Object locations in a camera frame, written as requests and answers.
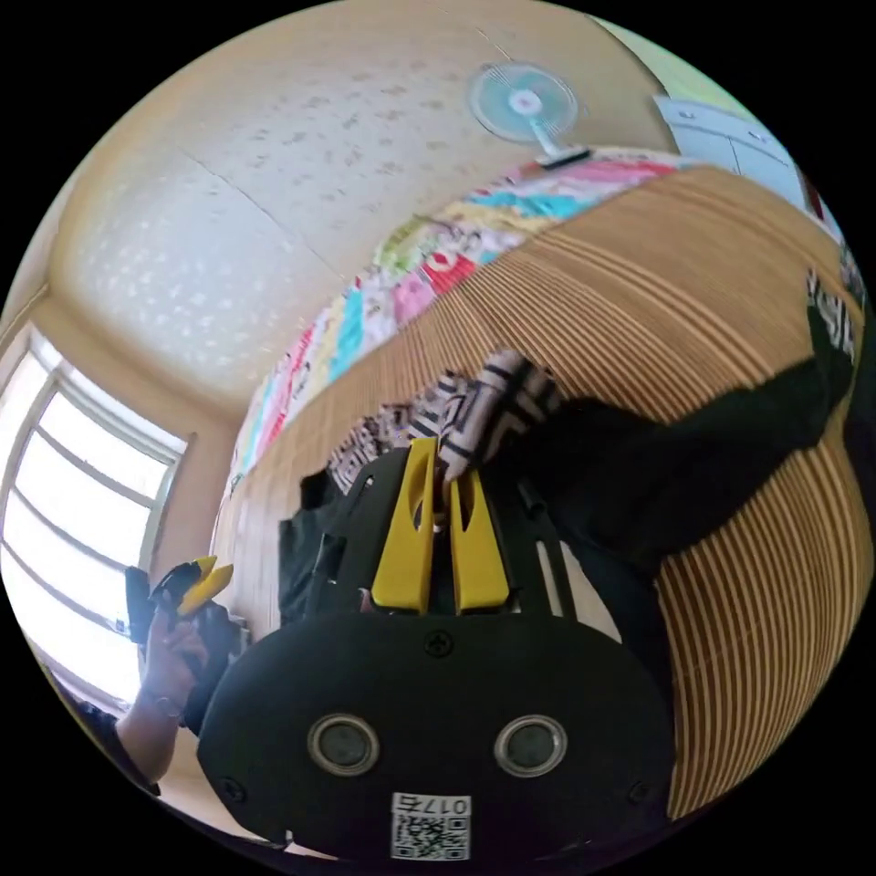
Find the fisheye lens image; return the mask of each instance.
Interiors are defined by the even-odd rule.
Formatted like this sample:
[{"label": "fisheye lens image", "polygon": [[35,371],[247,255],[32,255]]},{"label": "fisheye lens image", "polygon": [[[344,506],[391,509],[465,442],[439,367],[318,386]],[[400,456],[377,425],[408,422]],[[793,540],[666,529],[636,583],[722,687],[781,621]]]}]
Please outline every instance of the fisheye lens image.
[{"label": "fisheye lens image", "polygon": [[807,169],[644,36],[315,5],[164,81],[36,229],[5,594],[120,799],[287,872],[601,871],[846,649],[873,320]]}]

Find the qr code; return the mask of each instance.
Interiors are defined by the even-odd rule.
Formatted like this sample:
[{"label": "qr code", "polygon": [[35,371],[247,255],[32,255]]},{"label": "qr code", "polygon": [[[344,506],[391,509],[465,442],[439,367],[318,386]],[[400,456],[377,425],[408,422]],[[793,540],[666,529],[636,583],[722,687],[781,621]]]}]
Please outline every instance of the qr code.
[{"label": "qr code", "polygon": [[469,797],[394,794],[391,856],[401,860],[468,860]]}]

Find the striped mat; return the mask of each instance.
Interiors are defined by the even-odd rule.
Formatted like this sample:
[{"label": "striped mat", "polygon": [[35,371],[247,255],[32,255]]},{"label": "striped mat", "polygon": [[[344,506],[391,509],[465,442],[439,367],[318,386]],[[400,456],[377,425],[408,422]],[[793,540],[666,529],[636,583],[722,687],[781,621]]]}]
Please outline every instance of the striped mat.
[{"label": "striped mat", "polygon": [[[668,422],[811,353],[806,275],[840,283],[839,248],[754,183],[696,168],[648,182],[479,270],[319,395],[223,507],[220,562],[255,635],[277,624],[277,524],[359,417],[408,399],[494,349],[589,394]],[[722,530],[664,565],[673,649],[681,817],[755,770],[840,657],[873,573],[839,407],[821,445],[795,454]]]}]

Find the bracelet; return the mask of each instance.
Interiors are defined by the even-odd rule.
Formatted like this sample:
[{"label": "bracelet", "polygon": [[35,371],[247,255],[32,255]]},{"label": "bracelet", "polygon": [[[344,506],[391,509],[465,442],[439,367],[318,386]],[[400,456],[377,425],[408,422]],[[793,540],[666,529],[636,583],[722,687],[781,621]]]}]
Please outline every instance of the bracelet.
[{"label": "bracelet", "polygon": [[165,696],[163,693],[155,693],[148,687],[142,687],[140,693],[154,705],[162,714],[169,718],[179,718],[183,714],[183,707],[175,703],[171,697]]}]

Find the fan guard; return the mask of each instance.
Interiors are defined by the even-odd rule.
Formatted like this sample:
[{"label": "fan guard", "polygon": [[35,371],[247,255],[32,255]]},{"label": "fan guard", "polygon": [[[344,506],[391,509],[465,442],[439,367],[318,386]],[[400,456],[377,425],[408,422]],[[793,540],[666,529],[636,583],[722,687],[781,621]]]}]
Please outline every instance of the fan guard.
[{"label": "fan guard", "polygon": [[469,107],[491,134],[517,143],[538,142],[548,157],[564,152],[560,135],[572,128],[580,107],[572,89],[535,64],[489,64],[474,77]]}]

